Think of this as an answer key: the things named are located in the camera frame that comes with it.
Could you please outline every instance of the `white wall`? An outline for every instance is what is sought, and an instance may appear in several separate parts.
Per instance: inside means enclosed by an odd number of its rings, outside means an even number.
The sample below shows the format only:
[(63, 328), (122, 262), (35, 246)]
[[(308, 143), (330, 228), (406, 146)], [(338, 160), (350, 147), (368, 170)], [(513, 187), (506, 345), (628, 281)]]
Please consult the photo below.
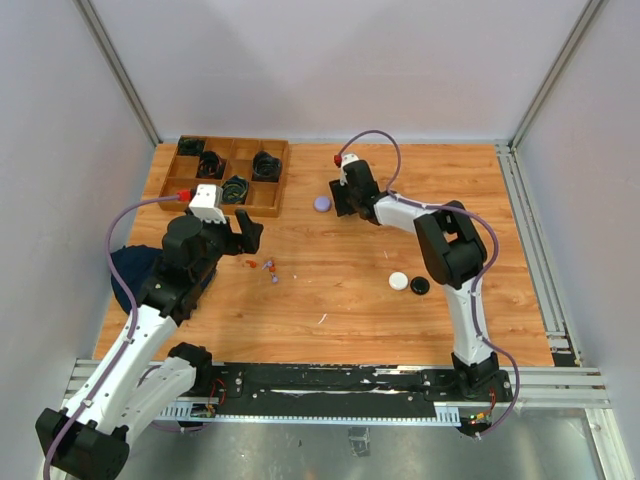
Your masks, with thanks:
[(103, 235), (152, 149), (70, 0), (0, 3), (0, 44), (0, 465), (23, 479), (43, 458), (36, 418), (92, 353)]
[(583, 355), (640, 473), (640, 3), (612, 0), (520, 148)]
[(94, 0), (160, 135), (506, 139), (585, 0)]

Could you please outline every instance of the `red connector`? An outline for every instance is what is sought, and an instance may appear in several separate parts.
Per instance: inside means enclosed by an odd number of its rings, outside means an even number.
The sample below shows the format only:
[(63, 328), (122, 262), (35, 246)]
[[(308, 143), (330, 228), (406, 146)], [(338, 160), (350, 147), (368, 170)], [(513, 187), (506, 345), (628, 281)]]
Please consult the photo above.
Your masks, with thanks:
[(181, 202), (190, 202), (192, 198), (191, 190), (180, 190), (177, 195), (180, 197), (178, 200)]

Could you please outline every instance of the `wooden organizer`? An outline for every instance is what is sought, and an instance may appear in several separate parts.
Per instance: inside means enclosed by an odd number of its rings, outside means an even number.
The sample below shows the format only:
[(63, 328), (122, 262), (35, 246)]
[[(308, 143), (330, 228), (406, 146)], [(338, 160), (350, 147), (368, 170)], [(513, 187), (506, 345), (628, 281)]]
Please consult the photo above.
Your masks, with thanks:
[[(222, 186), (234, 175), (249, 181), (249, 191), (244, 204), (222, 204), (222, 211), (232, 215), (237, 208), (246, 210), (255, 217), (277, 217), (280, 215), (284, 183), (289, 168), (289, 142), (286, 140), (264, 140), (259, 138), (202, 137), (184, 135), (182, 138), (204, 140), (204, 151), (213, 150), (224, 162), (224, 170), (220, 179), (196, 178), (198, 172), (198, 155), (178, 155), (176, 147), (171, 165), (162, 184), (160, 196), (175, 195), (180, 190), (196, 188), (199, 184)], [(282, 170), (277, 182), (254, 181), (253, 157), (265, 151), (279, 158)], [(184, 211), (187, 202), (161, 202), (163, 210)]]

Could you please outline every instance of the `wooden table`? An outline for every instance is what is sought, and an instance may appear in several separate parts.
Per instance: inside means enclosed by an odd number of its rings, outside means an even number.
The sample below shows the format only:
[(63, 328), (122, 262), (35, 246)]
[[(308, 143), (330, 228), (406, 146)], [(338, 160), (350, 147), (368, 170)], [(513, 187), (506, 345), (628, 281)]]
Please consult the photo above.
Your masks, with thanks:
[[(158, 147), (144, 198), (158, 195), (174, 149)], [(156, 359), (184, 341), (204, 345), (217, 361), (451, 364), (453, 334), (441, 288), (432, 284), (427, 295), (417, 296), (388, 284), (396, 270), (410, 278), (427, 276), (417, 239), (357, 216), (337, 218), (313, 210), (315, 197), (330, 195), (327, 183), (338, 176), (333, 164), (338, 149), (291, 146), (281, 216), (254, 219), (265, 227), (260, 252), (220, 261), (198, 310)], [(392, 147), (357, 145), (353, 151), (369, 161), (383, 188), (395, 168)], [(500, 257), (483, 289), (492, 340), (521, 365), (552, 365), (493, 146), (404, 145), (402, 151), (397, 190), (433, 203), (460, 200), (488, 220), (500, 238)], [(157, 205), (144, 207), (130, 243), (159, 247), (176, 215)], [(490, 238), (484, 231), (481, 235), (490, 250)], [(268, 272), (245, 263), (254, 259), (262, 265), (271, 258), (277, 284)], [(96, 358), (104, 356), (126, 318), (113, 300)], [(508, 362), (501, 358), (501, 364)]]

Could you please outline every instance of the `black cable coil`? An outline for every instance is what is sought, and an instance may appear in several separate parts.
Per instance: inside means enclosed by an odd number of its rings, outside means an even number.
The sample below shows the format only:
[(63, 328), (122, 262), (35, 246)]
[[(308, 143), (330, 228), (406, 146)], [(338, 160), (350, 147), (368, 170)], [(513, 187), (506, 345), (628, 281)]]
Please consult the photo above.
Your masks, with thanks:
[(222, 203), (244, 204), (249, 193), (249, 182), (234, 175), (222, 185)]
[(253, 157), (253, 180), (257, 182), (277, 182), (282, 171), (282, 162), (267, 152), (258, 152)]
[(216, 152), (202, 152), (196, 178), (221, 178), (224, 162)]
[(204, 140), (200, 138), (180, 137), (178, 155), (197, 156), (204, 150)]

